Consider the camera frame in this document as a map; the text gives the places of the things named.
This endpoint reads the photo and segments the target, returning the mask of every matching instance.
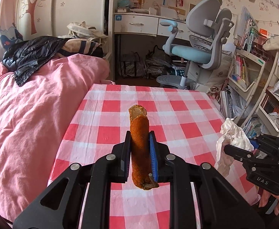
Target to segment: crumpled paper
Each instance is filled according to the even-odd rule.
[[[273,112],[268,114],[272,122],[275,124],[277,129],[279,129],[279,113]]]
[[[225,154],[223,150],[224,146],[230,144],[247,151],[253,151],[254,147],[241,127],[233,122],[233,119],[227,118],[225,120],[221,125],[220,133],[222,136],[216,143],[217,159],[214,167],[221,175],[223,175],[223,177],[227,177],[234,158]]]

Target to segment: tree decal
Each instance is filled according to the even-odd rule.
[[[46,0],[27,0],[27,3],[25,0],[21,0],[21,3],[23,6],[21,7],[22,15],[19,16],[19,19],[22,18],[25,14],[30,14],[30,20],[31,20],[31,35],[35,34],[36,31],[36,25],[34,20],[34,10],[36,6],[43,7],[43,2]]]

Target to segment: chair base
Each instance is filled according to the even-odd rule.
[[[163,76],[157,77],[157,82],[162,85],[174,86],[178,89],[195,90],[195,88],[196,88],[196,82],[189,78],[186,78],[185,85],[181,86],[180,85],[181,76],[163,75]]]

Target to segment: chair backrest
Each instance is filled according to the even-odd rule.
[[[215,21],[220,9],[218,0],[202,0],[187,15],[186,26],[193,33],[210,37],[214,30],[204,25],[205,20]]]
[[[207,64],[198,64],[204,69],[217,69],[221,65],[222,45],[230,36],[230,29],[234,23],[231,21],[232,13],[224,8],[219,12],[220,2],[218,0],[202,0],[187,15],[186,26],[193,33],[212,38],[206,50],[211,50],[211,60]],[[194,47],[194,38],[197,38],[198,46],[204,47],[204,40],[197,36],[190,36],[190,42]]]

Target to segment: metal screw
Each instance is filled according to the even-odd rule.
[[[71,170],[77,170],[77,169],[79,169],[79,168],[80,168],[80,165],[77,164],[77,163],[74,163],[74,164],[72,164],[72,165],[70,166],[70,169],[71,169]]]
[[[175,156],[174,154],[168,154],[168,155],[166,156],[166,158],[167,158],[168,160],[175,160],[176,156]]]
[[[202,164],[202,168],[203,169],[210,169],[211,168],[211,165],[209,163],[203,163]]]
[[[105,157],[107,160],[114,160],[116,156],[114,154],[109,154]]]

